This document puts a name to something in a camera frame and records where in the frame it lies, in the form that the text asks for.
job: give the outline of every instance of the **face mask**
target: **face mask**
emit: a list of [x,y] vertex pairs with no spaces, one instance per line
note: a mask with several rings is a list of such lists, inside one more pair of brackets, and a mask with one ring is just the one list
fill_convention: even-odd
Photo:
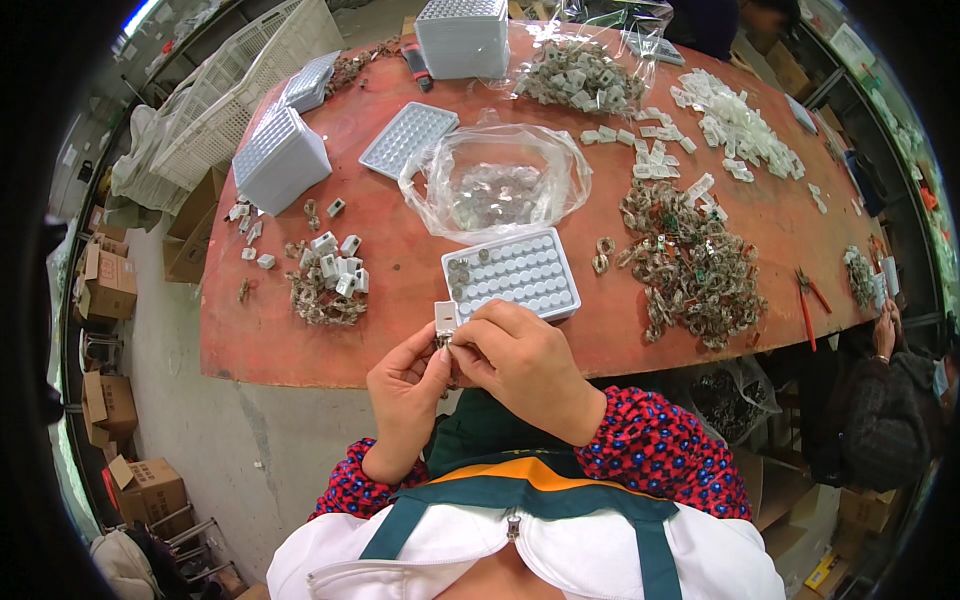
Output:
[[936,397],[940,397],[947,391],[949,388],[949,383],[947,382],[947,366],[944,364],[944,361],[938,361],[936,366],[933,368],[933,394]]

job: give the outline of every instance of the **hand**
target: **hand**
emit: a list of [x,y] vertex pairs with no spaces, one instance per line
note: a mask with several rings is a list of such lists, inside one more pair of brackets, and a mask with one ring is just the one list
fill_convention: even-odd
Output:
[[900,320],[900,309],[897,308],[897,303],[890,300],[889,298],[883,302],[883,308],[880,309],[880,314],[889,313],[890,319],[894,322],[894,330],[897,332],[897,337],[899,338],[903,335],[903,321]]
[[377,439],[363,470],[377,483],[402,481],[430,441],[451,363],[448,349],[434,351],[436,333],[431,321],[367,373]]
[[894,322],[888,312],[882,312],[880,319],[874,327],[874,350],[876,353],[890,358],[894,352],[894,343],[897,341],[897,333],[894,330]]
[[490,300],[457,328],[450,351],[467,377],[531,425],[576,446],[596,435],[607,396],[580,375],[563,333],[533,311]]

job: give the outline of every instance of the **concrete floor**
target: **concrete floor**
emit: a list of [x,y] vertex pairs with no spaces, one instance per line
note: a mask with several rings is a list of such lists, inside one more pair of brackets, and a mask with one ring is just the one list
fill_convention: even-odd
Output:
[[[424,4],[376,0],[339,10],[335,19],[347,45],[357,47],[399,34],[403,17]],[[216,517],[207,539],[251,584],[265,579],[276,548],[305,522],[346,446],[375,435],[373,416],[365,392],[201,376],[197,286],[163,280],[161,232],[168,226],[127,236],[138,288],[136,315],[124,327],[124,367],[140,421],[134,439],[141,457],[164,457],[183,477],[197,520]],[[448,400],[441,410],[454,405]],[[826,525],[817,528],[817,546]],[[812,560],[809,550],[800,563]]]

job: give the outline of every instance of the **clear plastic bag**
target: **clear plastic bag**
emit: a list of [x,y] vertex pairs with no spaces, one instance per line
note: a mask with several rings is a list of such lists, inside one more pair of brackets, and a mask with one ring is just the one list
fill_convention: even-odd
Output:
[[[720,386],[732,380],[733,405],[709,406],[711,392],[702,383],[705,378]],[[783,411],[770,378],[753,356],[676,369],[664,377],[664,383],[668,400],[693,413],[708,436],[729,445],[743,444],[771,415]]]
[[472,245],[556,224],[587,201],[592,172],[568,132],[501,123],[485,108],[475,126],[414,153],[397,183],[431,234]]
[[653,88],[655,52],[672,17],[664,0],[563,0],[550,21],[514,26],[526,32],[511,36],[515,52],[531,58],[490,86],[508,98],[631,118]]

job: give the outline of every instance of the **apron strap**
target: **apron strap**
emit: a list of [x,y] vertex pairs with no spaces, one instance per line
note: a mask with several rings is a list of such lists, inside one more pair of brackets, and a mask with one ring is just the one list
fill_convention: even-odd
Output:
[[673,553],[663,532],[663,521],[634,521],[636,551],[640,555],[643,597],[656,600],[683,600],[680,576]]
[[403,544],[426,512],[427,506],[426,502],[412,496],[398,498],[394,508],[367,543],[360,560],[395,561]]

